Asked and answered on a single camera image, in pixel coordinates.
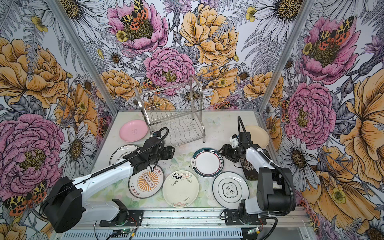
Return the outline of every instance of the metal post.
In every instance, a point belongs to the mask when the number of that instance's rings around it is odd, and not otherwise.
[[[293,29],[289,34],[289,36],[287,37],[287,41],[285,42],[283,51],[281,52],[280,58],[277,61],[275,69],[273,70],[271,81],[269,82],[268,87],[266,88],[264,96],[262,98],[262,102],[258,107],[259,113],[262,113],[263,110],[265,109],[265,106],[272,95],[273,89],[275,88],[277,82],[279,81],[281,71],[283,70],[285,63],[289,58],[293,45],[297,40],[297,36],[299,36],[301,30],[305,25],[305,21],[307,20],[308,15],[311,12],[313,4],[314,4],[314,0],[304,0],[303,4],[301,5],[300,12],[297,15],[296,21],[293,25]]]
[[[89,74],[91,75],[91,78],[96,82],[96,85],[98,86],[100,93],[104,97],[105,102],[107,103],[109,109],[111,110],[112,115],[116,116],[118,113],[118,109],[111,95],[106,89],[104,82],[101,80],[100,74],[97,71],[95,65],[93,64],[91,57],[89,56],[88,52],[85,50],[85,47],[79,35],[75,32],[74,30],[75,28],[71,24],[71,20],[66,14],[63,6],[61,5],[60,0],[49,0],[49,1],[46,1],[46,3],[51,9],[56,20],[59,22],[60,26],[64,29],[64,32],[68,37],[68,40],[71,42],[76,53],[79,55],[80,59],[83,61],[83,64],[87,68]]]

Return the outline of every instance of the metal dish rack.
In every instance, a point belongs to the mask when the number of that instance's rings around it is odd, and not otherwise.
[[[196,83],[198,87],[198,93],[193,90],[194,83]],[[188,87],[190,90],[190,109],[162,110],[161,108],[164,108],[163,105],[167,104],[167,102],[158,105],[146,104],[146,99],[153,97],[154,95],[161,96],[165,90]],[[204,109],[202,91],[203,89],[201,84],[195,76],[190,76],[189,82],[178,83],[164,88],[145,91],[144,93],[139,93],[139,88],[136,87],[135,93],[137,101],[143,114],[144,121],[147,123],[151,132],[151,136],[156,130],[162,127],[167,127],[169,129],[169,134],[166,137],[167,145],[176,147],[198,139],[203,139],[203,143],[205,143],[205,127],[201,119],[202,110]],[[188,101],[187,95],[188,94],[185,94],[183,97]],[[176,101],[171,99],[169,102],[174,104]]]

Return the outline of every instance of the dish rack shelf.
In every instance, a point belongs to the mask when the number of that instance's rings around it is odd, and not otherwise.
[[[176,91],[177,97],[167,98],[164,93],[169,91]],[[167,145],[176,147],[198,139],[203,139],[205,143],[202,91],[201,84],[195,76],[190,76],[188,82],[144,93],[140,93],[136,87],[137,101],[151,136],[156,130],[167,127],[169,129],[165,139]],[[175,109],[174,105],[182,105],[184,109]]]

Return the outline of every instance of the floral table mat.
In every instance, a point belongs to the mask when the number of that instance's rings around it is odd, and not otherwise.
[[[188,144],[176,147],[174,158],[159,161],[159,166],[163,169],[165,178],[177,171],[187,170],[193,173],[199,181],[199,195],[189,207],[220,207],[215,200],[212,192],[213,178],[204,178],[197,175],[191,167],[191,157],[200,148],[211,147],[219,150],[224,144],[229,144],[229,139],[232,135],[237,134],[237,116],[240,115],[245,125],[257,124],[256,117],[253,111],[204,111],[203,124],[206,128],[206,143],[202,140],[197,140]],[[235,172],[241,175],[244,179],[244,173],[241,168],[236,168],[233,162],[224,159],[223,172]],[[153,196],[146,199],[134,197],[128,189],[129,178],[111,184],[105,189],[94,194],[89,201],[110,201],[111,199],[120,199],[128,208],[162,208],[170,207],[163,198],[162,190],[159,190]],[[247,181],[250,197],[256,196],[257,181]]]

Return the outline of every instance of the small yellow flower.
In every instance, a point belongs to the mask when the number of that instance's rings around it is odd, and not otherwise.
[[[39,31],[44,31],[46,33],[48,32],[48,28],[42,24],[41,18],[38,18],[36,16],[32,16],[31,20],[32,20],[33,24],[36,25],[36,28]]]
[[[101,51],[101,49],[97,49],[97,53],[99,54],[99,57],[101,57],[102,59],[104,59],[104,53]]]
[[[116,33],[116,37],[120,42],[126,42],[128,40],[126,33],[124,31],[119,30],[118,33]]]
[[[218,84],[220,87],[224,87],[227,84],[227,80],[225,78],[219,78]]]
[[[255,20],[255,17],[253,16],[257,12],[256,7],[248,7],[247,8],[247,15],[245,18],[249,20],[250,22],[253,22]]]
[[[347,198],[343,190],[334,188],[332,193],[332,199],[338,204],[344,204],[346,203]]]
[[[87,106],[85,105],[85,102],[80,102],[78,104],[78,108],[82,111],[85,112],[87,110]]]
[[[307,43],[303,48],[303,54],[308,55],[310,53],[310,50],[312,49],[313,45],[311,42]]]

